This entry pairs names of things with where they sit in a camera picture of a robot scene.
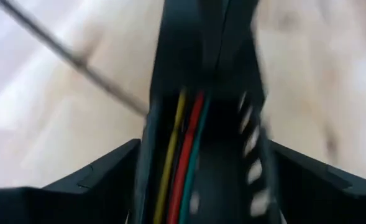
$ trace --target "metal rod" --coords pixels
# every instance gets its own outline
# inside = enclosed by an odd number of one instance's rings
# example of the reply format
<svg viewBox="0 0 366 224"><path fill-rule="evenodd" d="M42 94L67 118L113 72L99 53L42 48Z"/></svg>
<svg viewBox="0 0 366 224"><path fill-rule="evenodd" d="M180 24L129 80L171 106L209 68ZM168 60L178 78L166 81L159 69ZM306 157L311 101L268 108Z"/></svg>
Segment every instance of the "metal rod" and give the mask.
<svg viewBox="0 0 366 224"><path fill-rule="evenodd" d="M8 0L0 0L0 7L8 12L17 22L28 29L31 33L35 34L45 45L52 49L56 54L73 65L82 75L89 78L92 82L101 87L104 91L111 94L125 105L133 109L137 114L145 116L147 114L146 106L140 102L137 98L126 93L121 87L113 85L111 82L107 82L101 75L96 73L92 68L88 67L86 63L75 57L69 52L59 41L57 41L52 35L35 22L33 18L27 16L27 13L22 13L22 10L17 7L16 3L11 3Z"/></svg>

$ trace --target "red wire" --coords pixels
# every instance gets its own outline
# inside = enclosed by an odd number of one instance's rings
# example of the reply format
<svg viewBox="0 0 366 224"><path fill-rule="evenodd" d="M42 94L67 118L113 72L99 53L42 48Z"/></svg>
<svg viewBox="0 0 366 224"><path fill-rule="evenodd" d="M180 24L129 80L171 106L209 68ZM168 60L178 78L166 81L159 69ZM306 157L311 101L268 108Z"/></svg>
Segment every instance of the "red wire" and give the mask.
<svg viewBox="0 0 366 224"><path fill-rule="evenodd" d="M191 148L196 126L198 125L199 115L203 105L203 92L200 92L195 99L193 111L191 113L190 124L184 138L183 149L181 150L178 168L176 172L175 182L173 183L172 199L169 204L168 224L177 224L178 215L180 213L180 201L183 195L183 187L185 174L187 172L188 161L190 159Z"/></svg>

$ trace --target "wire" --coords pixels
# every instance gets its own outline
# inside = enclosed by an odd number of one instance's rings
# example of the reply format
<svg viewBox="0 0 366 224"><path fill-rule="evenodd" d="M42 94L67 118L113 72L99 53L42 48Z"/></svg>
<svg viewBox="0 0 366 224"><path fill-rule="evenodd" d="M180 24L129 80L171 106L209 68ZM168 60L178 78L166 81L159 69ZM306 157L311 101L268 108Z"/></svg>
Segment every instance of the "wire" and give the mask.
<svg viewBox="0 0 366 224"><path fill-rule="evenodd" d="M180 200L183 194L184 179L188 167L188 159L190 158L191 147L193 145L193 138L195 134L195 129L198 124L199 114L201 112L203 105L203 92L200 92L195 99L193 111L190 117L190 124L185 135L183 149L181 150L180 159L178 161L178 168L175 177L175 182L172 188L172 199L170 201L169 211L168 211L168 224L177 223L178 214L180 211Z"/></svg>
<svg viewBox="0 0 366 224"><path fill-rule="evenodd" d="M185 177L185 185L183 192L183 200L181 201L180 217L178 220L179 224L186 223L188 215L188 207L190 204L191 187L194 180L194 173L196 168L196 160L199 154L199 145L201 144L201 135L205 126L206 116L208 115L210 105L210 97L207 97L206 102L203 106L203 111L201 113L201 119L199 120L198 132L196 134L194 146L191 152L190 163L188 164L188 171Z"/></svg>
<svg viewBox="0 0 366 224"><path fill-rule="evenodd" d="M22 10L17 7L17 4L11 3L8 0L0 0L0 7L8 12L22 26L26 27L28 31L36 35L40 40L44 41L44 43L56 54L73 65L75 69L82 73L82 75L89 78L92 82L97 84L97 86L100 86L105 92L123 102L139 115L145 116L147 114L147 110L145 109L146 106L144 106L142 102L126 93L121 87L111 84L109 80L98 75L92 68L83 63L82 60L75 57L64 46L62 46L61 43L55 40L55 38L50 35L49 31L45 30L43 26L38 25L38 22L34 22L33 18L26 16L26 12L21 13Z"/></svg>
<svg viewBox="0 0 366 224"><path fill-rule="evenodd" d="M170 171L172 168L173 155L175 153L175 148L177 144L178 131L181 126L181 121L183 120L183 112L186 102L186 91L182 90L178 98L177 111L175 116L175 124L173 127L172 134L170 136L168 151L166 154L165 165L163 167L162 178L160 181L160 188L158 193L157 204L155 207L155 214L153 216L154 224L161 224L163 217L163 209L165 207L165 199L168 190L168 183L170 178Z"/></svg>

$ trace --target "yellow wire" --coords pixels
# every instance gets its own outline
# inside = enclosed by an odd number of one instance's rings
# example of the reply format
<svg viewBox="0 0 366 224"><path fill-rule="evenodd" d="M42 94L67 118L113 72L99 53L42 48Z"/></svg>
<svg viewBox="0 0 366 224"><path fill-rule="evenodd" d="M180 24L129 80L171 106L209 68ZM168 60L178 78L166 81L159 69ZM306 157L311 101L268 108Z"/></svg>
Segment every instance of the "yellow wire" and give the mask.
<svg viewBox="0 0 366 224"><path fill-rule="evenodd" d="M166 154L165 165L163 167L162 178L160 181L157 205L155 207L155 214L153 216L153 224L161 224L163 211L165 208L165 199L168 189L168 183L170 178L170 171L172 169L172 162L173 162L173 155L175 153L175 148L177 144L177 136L178 136L178 129L181 125L181 120L183 118L183 110L186 102L186 91L182 90L180 92L180 96L178 97L177 103L177 111L175 116L175 124L173 127L172 134L170 136L168 151Z"/></svg>

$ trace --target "light wood surface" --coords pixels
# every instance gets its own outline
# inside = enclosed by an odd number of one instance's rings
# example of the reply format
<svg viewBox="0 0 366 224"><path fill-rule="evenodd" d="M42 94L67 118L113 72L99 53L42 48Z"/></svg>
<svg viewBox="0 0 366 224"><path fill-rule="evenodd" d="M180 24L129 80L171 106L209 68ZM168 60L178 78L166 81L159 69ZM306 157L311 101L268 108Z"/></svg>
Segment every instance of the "light wood surface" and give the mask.
<svg viewBox="0 0 366 224"><path fill-rule="evenodd" d="M162 0L21 3L148 103ZM44 186L141 136L143 118L0 18L0 187ZM252 28L272 139L366 178L366 1L260 0Z"/></svg>

